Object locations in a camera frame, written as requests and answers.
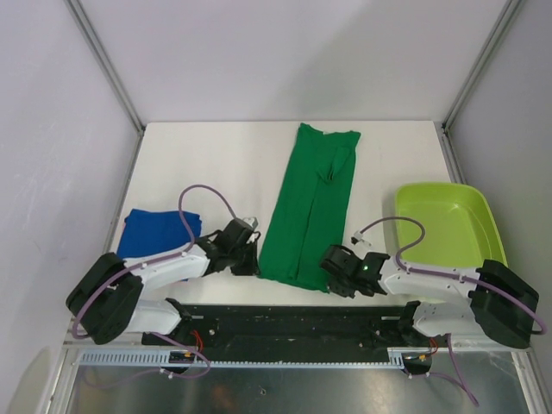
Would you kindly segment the green t shirt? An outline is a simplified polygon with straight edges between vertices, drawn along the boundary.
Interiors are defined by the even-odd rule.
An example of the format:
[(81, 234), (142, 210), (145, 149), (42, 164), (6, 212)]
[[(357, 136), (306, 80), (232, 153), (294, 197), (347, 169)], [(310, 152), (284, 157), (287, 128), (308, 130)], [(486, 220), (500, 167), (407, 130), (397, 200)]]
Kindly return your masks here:
[(260, 251), (263, 279), (328, 291), (320, 261), (342, 243), (360, 138), (300, 124)]

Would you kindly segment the blue t shirt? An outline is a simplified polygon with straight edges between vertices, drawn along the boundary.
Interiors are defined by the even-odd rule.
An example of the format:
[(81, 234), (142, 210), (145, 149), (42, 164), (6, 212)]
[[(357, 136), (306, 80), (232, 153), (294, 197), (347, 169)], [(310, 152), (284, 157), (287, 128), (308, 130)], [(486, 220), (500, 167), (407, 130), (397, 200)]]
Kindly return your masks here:
[(198, 279), (203, 276), (208, 261), (205, 253), (194, 246), (188, 256), (181, 251), (192, 238), (201, 234), (200, 215), (186, 211), (186, 222), (181, 221), (175, 211), (149, 212), (133, 209), (124, 220), (123, 231), (116, 255), (125, 262), (125, 267), (140, 265), (149, 258), (177, 256), (145, 268), (133, 271), (119, 270), (122, 279), (130, 275), (141, 278), (144, 288), (152, 291), (165, 285), (186, 279)]

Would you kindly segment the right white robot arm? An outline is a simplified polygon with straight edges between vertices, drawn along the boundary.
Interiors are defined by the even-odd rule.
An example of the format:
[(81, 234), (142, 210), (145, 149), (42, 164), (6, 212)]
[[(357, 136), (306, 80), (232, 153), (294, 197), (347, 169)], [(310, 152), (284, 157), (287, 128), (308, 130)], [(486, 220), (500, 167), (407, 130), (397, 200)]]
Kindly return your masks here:
[(398, 337), (417, 346), (427, 337), (486, 336), (508, 348), (525, 349), (534, 328), (539, 295), (503, 263), (486, 259), (479, 267), (453, 268), (402, 262), (386, 253), (359, 258), (340, 245), (330, 246), (320, 267), (331, 292), (410, 295), (398, 324)]

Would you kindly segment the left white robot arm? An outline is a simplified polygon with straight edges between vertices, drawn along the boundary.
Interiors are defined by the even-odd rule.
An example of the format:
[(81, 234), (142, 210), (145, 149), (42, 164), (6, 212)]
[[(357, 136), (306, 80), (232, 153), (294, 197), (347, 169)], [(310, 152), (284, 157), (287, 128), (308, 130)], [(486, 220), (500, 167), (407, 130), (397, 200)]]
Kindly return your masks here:
[(112, 252), (101, 255), (66, 299), (75, 317), (73, 336), (104, 345), (126, 333), (153, 331), (171, 344), (185, 342), (191, 325), (184, 306), (146, 296), (226, 269), (237, 276), (258, 274), (257, 226), (254, 217), (234, 218), (223, 230), (160, 254), (126, 260)]

